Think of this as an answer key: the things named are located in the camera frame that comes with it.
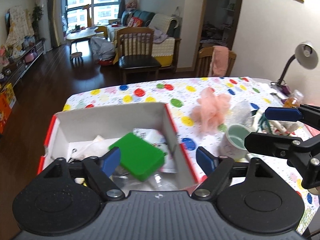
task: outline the cup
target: cup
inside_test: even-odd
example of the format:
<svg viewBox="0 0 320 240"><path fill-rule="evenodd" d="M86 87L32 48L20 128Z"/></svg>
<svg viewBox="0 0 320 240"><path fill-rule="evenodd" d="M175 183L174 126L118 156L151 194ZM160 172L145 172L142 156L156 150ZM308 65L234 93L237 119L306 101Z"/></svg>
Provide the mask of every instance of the cup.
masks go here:
<svg viewBox="0 0 320 240"><path fill-rule="evenodd" d="M251 131L242 124L231 125L224 134L219 145L220 155L229 156L235 160L244 158L248 153L244 147L244 138L246 138Z"/></svg>

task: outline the pink bath loofah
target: pink bath loofah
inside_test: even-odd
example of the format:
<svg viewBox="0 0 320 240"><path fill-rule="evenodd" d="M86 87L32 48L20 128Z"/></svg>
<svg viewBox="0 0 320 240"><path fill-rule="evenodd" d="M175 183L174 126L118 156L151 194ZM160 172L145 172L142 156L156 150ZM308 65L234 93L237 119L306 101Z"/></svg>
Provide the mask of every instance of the pink bath loofah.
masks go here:
<svg viewBox="0 0 320 240"><path fill-rule="evenodd" d="M195 106L191 118L201 122L201 131L215 133L219 125L223 124L225 115L230 108L230 95L215 95L208 87L201 91L201 98L197 100L200 106Z"/></svg>

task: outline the polka dot tablecloth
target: polka dot tablecloth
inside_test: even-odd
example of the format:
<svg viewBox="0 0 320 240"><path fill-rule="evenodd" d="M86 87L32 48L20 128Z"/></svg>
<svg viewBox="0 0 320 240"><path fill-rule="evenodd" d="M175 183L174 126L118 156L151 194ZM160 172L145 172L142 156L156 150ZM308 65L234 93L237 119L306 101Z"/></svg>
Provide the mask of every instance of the polka dot tablecloth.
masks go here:
<svg viewBox="0 0 320 240"><path fill-rule="evenodd" d="M200 92L207 87L211 87L216 94L230 94L231 107L244 100L250 103L252 110L260 108L264 111L268 106L281 106L279 101L249 77L212 77L170 79L96 89L72 95L63 110L137 102L168 103L171 116L178 129L179 140L184 143L198 180L201 181L204 173L196 163L196 149L198 146L203 146L212 154L217 155L217 146L227 128L223 124L219 126L218 133L201 136L199 123L195 123L190 118L192 108L198 105L196 100L200 98ZM303 140L308 139L308 135L302 128L296 131L295 136ZM260 155L259 157L302 197L305 203L305 213L297 229L302 234L319 207L317 197L301 187L301 176L296 169L287 166L285 160Z"/></svg>

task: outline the sofa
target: sofa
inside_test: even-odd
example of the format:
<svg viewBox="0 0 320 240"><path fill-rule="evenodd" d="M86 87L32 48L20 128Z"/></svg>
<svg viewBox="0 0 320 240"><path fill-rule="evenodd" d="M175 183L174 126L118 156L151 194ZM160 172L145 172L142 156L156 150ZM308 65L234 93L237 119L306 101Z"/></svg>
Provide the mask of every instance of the sofa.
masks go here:
<svg viewBox="0 0 320 240"><path fill-rule="evenodd" d="M138 17L143 21L143 27L154 27L164 33L169 37L162 43L154 43L152 46L152 56L158 60L162 67L172 66L173 58L177 58L177 51L179 50L180 39L174 38L176 28L179 26L177 20L174 17L155 14L147 11L134 10L132 12L134 17ZM124 15L121 18L121 25L117 27L107 26L108 37L110 41L116 46L116 32L119 29L126 28L124 24L128 21L124 19Z"/></svg>

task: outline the giraffe figure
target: giraffe figure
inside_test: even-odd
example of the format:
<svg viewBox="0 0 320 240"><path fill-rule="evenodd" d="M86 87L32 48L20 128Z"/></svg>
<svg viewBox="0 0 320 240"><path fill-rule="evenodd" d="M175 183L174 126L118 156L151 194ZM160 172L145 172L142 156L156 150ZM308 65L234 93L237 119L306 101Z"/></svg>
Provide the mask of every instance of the giraffe figure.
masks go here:
<svg viewBox="0 0 320 240"><path fill-rule="evenodd" d="M90 18L90 13L89 13L89 7L90 7L90 4L87 4L87 5L83 6L82 9L87 10L88 27L91 27L92 23L91 23L91 18Z"/></svg>

